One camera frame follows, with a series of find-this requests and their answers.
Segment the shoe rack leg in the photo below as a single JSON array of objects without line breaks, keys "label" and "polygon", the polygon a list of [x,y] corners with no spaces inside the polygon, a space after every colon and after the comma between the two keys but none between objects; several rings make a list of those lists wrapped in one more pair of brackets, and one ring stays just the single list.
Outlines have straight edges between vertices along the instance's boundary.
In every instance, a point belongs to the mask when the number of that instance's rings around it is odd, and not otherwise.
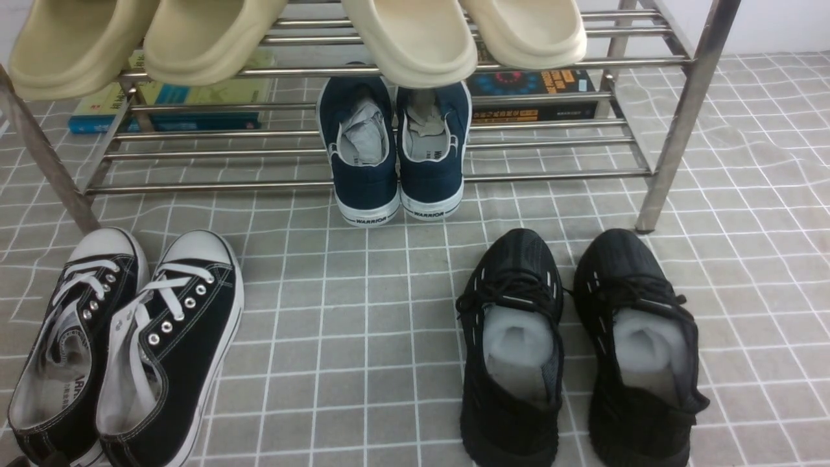
[{"label": "shoe rack leg", "polygon": [[[637,0],[620,0],[620,10],[633,10],[637,7]],[[631,26],[634,21],[630,18],[618,19],[615,22],[617,27]],[[625,56],[625,51],[628,48],[628,36],[617,36],[611,38],[611,44],[608,46],[608,58],[620,58]],[[603,78],[599,83],[599,90],[604,92],[611,91],[613,83],[617,81],[619,70],[603,70]],[[600,101],[597,104],[596,118],[608,118],[611,111],[611,103],[608,101]]]},{"label": "shoe rack leg", "polygon": [[686,85],[683,87],[677,110],[671,120],[666,142],[657,160],[655,174],[648,181],[648,192],[642,203],[635,229],[649,234],[657,226],[660,212],[666,203],[671,183],[686,152],[691,132],[709,90],[709,84],[723,53],[726,39],[735,22],[740,0],[713,0],[709,17],[697,45],[695,60],[689,67]]},{"label": "shoe rack leg", "polygon": [[14,93],[12,80],[2,65],[0,65],[0,109],[23,138],[29,155],[35,160],[37,167],[55,190],[66,212],[75,220],[81,232],[88,234],[99,229],[100,224],[92,213],[90,201],[81,194],[69,170],[61,162],[61,158],[58,157],[23,99]]}]

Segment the navy blue sneaker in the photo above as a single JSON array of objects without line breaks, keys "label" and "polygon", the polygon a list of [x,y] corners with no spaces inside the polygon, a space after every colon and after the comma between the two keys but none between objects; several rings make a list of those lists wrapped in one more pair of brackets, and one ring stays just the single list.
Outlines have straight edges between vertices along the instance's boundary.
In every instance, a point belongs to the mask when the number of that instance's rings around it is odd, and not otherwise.
[{"label": "navy blue sneaker", "polygon": [[472,99],[463,82],[398,89],[401,201],[415,219],[444,219],[461,205],[471,118]]},{"label": "navy blue sneaker", "polygon": [[379,77],[331,78],[317,101],[334,196],[346,222],[386,224],[401,201],[395,173],[392,102]]}]

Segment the book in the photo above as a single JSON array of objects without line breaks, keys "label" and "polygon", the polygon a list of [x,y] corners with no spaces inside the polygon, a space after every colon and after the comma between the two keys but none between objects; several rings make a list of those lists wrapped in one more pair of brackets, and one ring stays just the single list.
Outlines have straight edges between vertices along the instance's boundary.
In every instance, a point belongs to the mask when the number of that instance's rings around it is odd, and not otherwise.
[{"label": "book", "polygon": [[[479,62],[493,61],[483,43],[478,47]],[[476,73],[466,80],[470,95],[538,96],[595,91],[585,70],[508,71]],[[473,123],[593,119],[596,101],[568,104],[487,104],[473,106]]]},{"label": "book", "polygon": [[[251,55],[248,67],[274,64],[273,52],[260,49]],[[133,68],[144,67],[144,53],[136,51],[129,59]],[[268,78],[231,79],[210,86],[173,86],[156,81],[141,83],[148,104],[253,104],[267,101]],[[81,99],[69,118],[69,131],[75,134],[106,133],[115,114],[124,104],[125,94],[117,83]],[[150,115],[156,131],[255,130],[261,127],[260,112],[186,112]],[[128,132],[139,132],[133,119]]]}]

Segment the metal shoe rack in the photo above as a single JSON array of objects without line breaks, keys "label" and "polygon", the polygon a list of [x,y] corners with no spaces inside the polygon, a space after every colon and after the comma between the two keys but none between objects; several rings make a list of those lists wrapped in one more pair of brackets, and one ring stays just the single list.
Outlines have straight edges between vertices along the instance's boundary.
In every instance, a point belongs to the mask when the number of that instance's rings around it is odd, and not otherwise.
[{"label": "metal shoe rack", "polygon": [[[335,3],[337,0],[294,0],[293,3]],[[505,123],[474,125],[473,131],[499,130],[571,130],[602,129],[616,127],[622,136],[597,135],[591,137],[551,137],[549,140],[531,140],[497,143],[470,143],[470,151],[477,150],[551,150],[584,146],[625,145],[631,149],[632,164],[622,169],[603,170],[562,170],[528,174],[466,175],[468,183],[530,182],[564,179],[608,179],[642,177],[647,180],[648,191],[637,220],[635,229],[641,233],[654,230],[666,196],[671,188],[677,168],[694,129],[698,113],[706,97],[709,84],[720,54],[729,35],[740,0],[713,0],[705,29],[695,49],[684,37],[662,0],[620,0],[619,9],[604,12],[584,12],[583,19],[589,38],[610,38],[608,55],[604,58],[589,58],[574,65],[574,68],[602,70],[598,91],[578,95],[552,96],[497,96],[474,100],[476,104],[511,105],[516,103],[559,104],[574,101],[598,101],[597,118],[594,120],[565,120],[528,123]],[[596,22],[613,22],[610,27],[595,27]],[[634,23],[645,26],[634,26]],[[264,37],[262,45],[278,46],[343,46],[359,45],[362,42],[353,32],[348,19],[280,19],[271,33]],[[336,35],[314,34],[314,30],[337,31]],[[281,32],[292,30],[294,34]],[[473,35],[480,40],[475,28]],[[662,37],[671,55],[665,57],[626,56],[629,37]],[[671,122],[666,142],[656,165],[651,166],[644,155],[642,138],[628,120],[617,99],[615,83],[621,69],[679,66],[686,75],[686,84]],[[509,71],[496,63],[481,63],[480,72]],[[260,68],[239,73],[239,77],[328,77],[328,76],[377,76],[378,68],[373,66],[327,66],[307,68]],[[300,138],[317,135],[316,130],[239,130],[239,131],[191,131],[154,132],[150,123],[151,114],[192,112],[192,111],[297,111],[312,110],[314,102],[272,102],[266,104],[221,105],[221,106],[149,106],[144,102],[136,83],[149,81],[144,70],[127,70],[121,73],[118,82],[127,94],[128,105],[122,106],[115,117],[104,144],[95,154],[90,173],[77,184],[61,163],[49,140],[28,110],[26,104],[14,94],[14,89],[5,71],[0,66],[0,109],[9,117],[20,133],[29,154],[37,162],[46,179],[56,191],[61,202],[84,232],[99,227],[98,219],[91,205],[100,194],[143,194],[161,192],[208,192],[264,189],[302,189],[309,187],[330,187],[330,179],[284,179],[250,182],[207,182],[174,184],[104,184],[113,164],[130,160],[205,160],[234,158],[285,158],[325,156],[321,147],[273,150],[161,150],[149,152],[123,151],[122,143],[133,141],[170,140],[216,140],[233,138]],[[140,133],[127,133],[126,126],[135,118]]]}]

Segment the slide sandal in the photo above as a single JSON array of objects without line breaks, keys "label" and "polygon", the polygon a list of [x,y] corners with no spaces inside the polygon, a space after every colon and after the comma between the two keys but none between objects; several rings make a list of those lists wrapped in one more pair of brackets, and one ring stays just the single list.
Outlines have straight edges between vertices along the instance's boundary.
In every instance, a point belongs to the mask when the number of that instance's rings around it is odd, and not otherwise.
[{"label": "slide sandal", "polygon": [[35,0],[8,62],[17,94],[54,101],[109,85],[158,5],[159,0]]},{"label": "slide sandal", "polygon": [[525,70],[573,65],[588,39],[576,0],[461,0],[499,63]]},{"label": "slide sandal", "polygon": [[343,8],[380,71],[399,86],[448,86],[476,70],[476,44],[457,0],[343,0]]},{"label": "slide sandal", "polygon": [[158,81],[208,86],[236,75],[288,0],[161,0],[144,39]]}]

